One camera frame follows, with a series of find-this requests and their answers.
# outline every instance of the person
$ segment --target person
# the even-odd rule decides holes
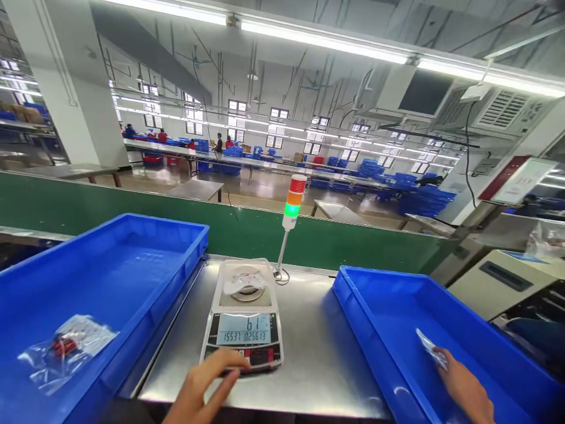
[[[131,124],[128,124],[125,129],[125,138],[129,138],[130,140],[134,139],[134,135],[137,134]]]
[[[218,133],[218,142],[216,143],[216,148],[214,149],[214,151],[216,153],[222,153],[224,151],[223,147],[224,147],[224,142],[222,141],[222,133],[219,132]]]
[[[233,147],[233,146],[235,146],[235,144],[234,144],[233,141],[231,141],[231,136],[228,135],[225,139],[225,147],[228,148],[228,147]]]
[[[165,132],[165,130],[163,128],[161,129],[161,131],[159,131],[159,135],[157,136],[157,139],[161,143],[167,142],[167,133]]]
[[[438,366],[438,372],[447,393],[473,424],[495,424],[494,405],[477,378],[447,349],[434,348],[447,360],[447,371]],[[215,378],[230,370],[208,403],[204,392]],[[192,368],[182,384],[177,399],[172,404],[163,424],[209,424],[230,394],[241,370],[250,370],[250,364],[236,350],[218,349],[204,362]]]
[[[428,184],[434,184],[434,186],[439,186],[443,182],[443,177],[438,175],[437,177],[422,178],[415,181],[414,184],[419,184],[420,187],[427,186]]]

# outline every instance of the blue plastic tray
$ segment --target blue plastic tray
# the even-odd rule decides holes
[[[97,422],[204,254],[208,230],[124,214],[0,273],[0,421]],[[119,335],[45,396],[16,357],[74,314]]]
[[[333,289],[398,424],[468,422],[416,328],[477,376],[497,424],[562,411],[565,387],[429,277],[342,266]]]

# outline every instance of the human hand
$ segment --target human hand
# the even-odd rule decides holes
[[[228,367],[234,369],[224,377],[208,403],[204,404],[204,392]],[[240,377],[240,368],[248,370],[250,365],[236,350],[218,349],[188,372],[163,424],[211,423]]]
[[[438,366],[447,393],[463,410],[473,424],[494,424],[494,405],[477,378],[447,349],[434,348],[447,359],[447,371]]]

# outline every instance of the green conveyor belt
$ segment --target green conveyor belt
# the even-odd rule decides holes
[[[0,187],[2,226],[77,235],[119,214],[138,213],[207,224],[209,253],[269,261],[278,259],[284,235],[283,215],[276,212],[5,172]],[[430,259],[447,249],[439,237],[299,217],[283,262],[427,273],[435,265]]]

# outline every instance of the air conditioner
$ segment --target air conditioner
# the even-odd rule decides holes
[[[472,103],[461,102],[461,96],[468,87],[459,86],[452,90],[432,123],[431,130],[465,135]],[[493,87],[473,106],[468,120],[468,133],[516,140],[528,134],[553,103],[547,98]]]
[[[455,82],[453,77],[413,65],[372,69],[355,96],[355,116],[379,122],[409,120],[431,123]]]

